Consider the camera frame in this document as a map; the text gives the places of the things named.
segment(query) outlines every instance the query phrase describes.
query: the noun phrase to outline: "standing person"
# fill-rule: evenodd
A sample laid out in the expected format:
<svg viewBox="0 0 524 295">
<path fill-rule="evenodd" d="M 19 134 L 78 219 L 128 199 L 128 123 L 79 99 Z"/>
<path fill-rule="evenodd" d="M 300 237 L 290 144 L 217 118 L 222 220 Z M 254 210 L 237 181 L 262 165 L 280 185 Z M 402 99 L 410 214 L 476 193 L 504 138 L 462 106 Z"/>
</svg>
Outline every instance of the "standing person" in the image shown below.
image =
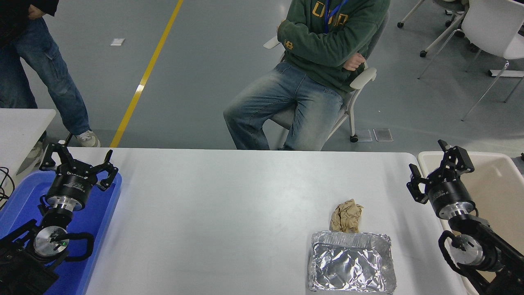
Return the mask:
<svg viewBox="0 0 524 295">
<path fill-rule="evenodd" d="M 54 16 L 57 6 L 58 0 L 0 0 L 0 107 L 37 108 L 21 57 L 47 86 L 65 128 L 82 146 L 99 147 L 82 96 L 42 18 Z M 44 137 L 28 157 L 40 156 Z"/>
<path fill-rule="evenodd" d="M 390 0 L 292 0 L 277 30 L 284 61 L 224 111 L 237 149 L 269 150 L 262 125 L 296 104 L 284 150 L 322 149 L 342 98 L 363 70 L 369 42 Z"/>
</svg>

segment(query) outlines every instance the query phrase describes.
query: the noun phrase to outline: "blue jeans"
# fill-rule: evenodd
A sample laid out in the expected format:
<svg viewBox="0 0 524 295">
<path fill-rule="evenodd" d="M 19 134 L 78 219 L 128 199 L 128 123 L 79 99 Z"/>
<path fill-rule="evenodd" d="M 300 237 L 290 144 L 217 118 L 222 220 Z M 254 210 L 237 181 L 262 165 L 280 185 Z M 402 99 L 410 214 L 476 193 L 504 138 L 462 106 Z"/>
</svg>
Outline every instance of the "blue jeans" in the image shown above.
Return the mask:
<svg viewBox="0 0 524 295">
<path fill-rule="evenodd" d="M 47 86 L 65 128 L 74 135 L 90 130 L 82 96 L 43 18 L 30 20 L 21 36 L 0 48 L 0 107 L 37 108 L 20 57 Z"/>
<path fill-rule="evenodd" d="M 237 149 L 269 150 L 262 125 L 293 105 L 297 108 L 283 149 L 321 150 L 335 125 L 342 97 L 286 62 L 250 84 L 224 111 Z"/>
</svg>

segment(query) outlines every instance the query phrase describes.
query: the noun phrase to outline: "green sweatshirt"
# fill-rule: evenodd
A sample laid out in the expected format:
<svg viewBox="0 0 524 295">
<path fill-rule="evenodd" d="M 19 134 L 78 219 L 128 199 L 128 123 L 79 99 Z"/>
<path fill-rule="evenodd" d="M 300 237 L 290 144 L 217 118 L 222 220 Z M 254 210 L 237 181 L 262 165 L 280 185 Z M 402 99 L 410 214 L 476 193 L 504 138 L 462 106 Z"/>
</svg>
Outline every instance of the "green sweatshirt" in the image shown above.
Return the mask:
<svg viewBox="0 0 524 295">
<path fill-rule="evenodd" d="M 349 0 L 329 20 L 324 33 L 326 0 L 292 0 L 287 19 L 278 28 L 286 49 L 285 61 L 306 72 L 316 82 L 340 95 L 353 91 L 350 83 L 364 70 L 342 66 L 355 53 L 367 59 L 371 37 L 384 20 L 390 0 Z M 331 0 L 329 11 L 342 0 Z"/>
</svg>

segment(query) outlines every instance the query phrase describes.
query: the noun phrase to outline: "blue lanyard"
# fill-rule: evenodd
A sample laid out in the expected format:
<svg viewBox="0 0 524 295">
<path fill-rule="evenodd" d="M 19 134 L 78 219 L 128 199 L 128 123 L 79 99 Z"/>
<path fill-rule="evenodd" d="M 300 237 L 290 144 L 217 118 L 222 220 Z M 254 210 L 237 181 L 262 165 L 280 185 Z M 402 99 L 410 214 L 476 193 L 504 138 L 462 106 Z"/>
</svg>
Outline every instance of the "blue lanyard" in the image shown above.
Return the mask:
<svg viewBox="0 0 524 295">
<path fill-rule="evenodd" d="M 326 4 L 324 6 L 324 33 L 327 34 L 329 32 L 329 26 L 328 26 L 328 22 L 329 22 L 329 19 L 331 17 L 333 17 L 333 15 L 335 15 L 337 12 L 339 12 L 340 8 L 342 6 L 344 6 L 344 4 L 347 3 L 348 0 L 344 0 L 342 1 L 342 3 L 338 4 L 334 9 L 333 11 L 331 11 L 331 13 L 328 13 L 329 12 L 329 2 L 330 0 L 326 0 Z"/>
</svg>

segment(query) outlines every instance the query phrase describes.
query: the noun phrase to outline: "robotic arm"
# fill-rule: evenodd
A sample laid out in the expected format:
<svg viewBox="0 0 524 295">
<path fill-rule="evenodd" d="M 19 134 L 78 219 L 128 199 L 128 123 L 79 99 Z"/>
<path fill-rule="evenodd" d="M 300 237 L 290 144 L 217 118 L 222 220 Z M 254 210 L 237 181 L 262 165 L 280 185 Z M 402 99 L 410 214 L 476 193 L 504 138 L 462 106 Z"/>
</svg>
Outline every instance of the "robotic arm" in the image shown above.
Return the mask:
<svg viewBox="0 0 524 295">
<path fill-rule="evenodd" d="M 410 164 L 412 174 L 407 187 L 415 202 L 425 204 L 429 200 L 436 216 L 448 220 L 451 229 L 460 233 L 442 233 L 439 247 L 444 259 L 480 295 L 524 294 L 524 256 L 499 237 L 487 220 L 478 217 L 475 202 L 460 180 L 462 174 L 475 170 L 468 153 L 443 140 L 439 140 L 439 145 L 444 152 L 440 166 L 423 178 L 417 166 Z M 425 186 L 424 192 L 420 191 L 420 184 Z M 451 255 L 445 247 L 448 238 Z M 496 277 L 489 282 L 478 271 L 495 272 Z"/>
<path fill-rule="evenodd" d="M 56 176 L 46 195 L 41 196 L 38 208 L 40 225 L 32 219 L 0 239 L 0 295 L 40 295 L 57 281 L 54 272 L 63 261 L 82 261 L 93 252 L 94 237 L 90 233 L 68 233 L 67 226 L 75 211 L 82 210 L 93 186 L 105 191 L 115 178 L 118 168 L 110 163 L 109 150 L 104 163 L 91 166 L 75 160 L 66 144 L 47 146 L 40 170 L 55 171 Z M 53 153 L 60 157 L 56 167 Z M 107 171 L 108 177 L 98 181 L 97 174 Z M 86 252 L 69 256 L 70 240 L 86 240 Z"/>
</svg>

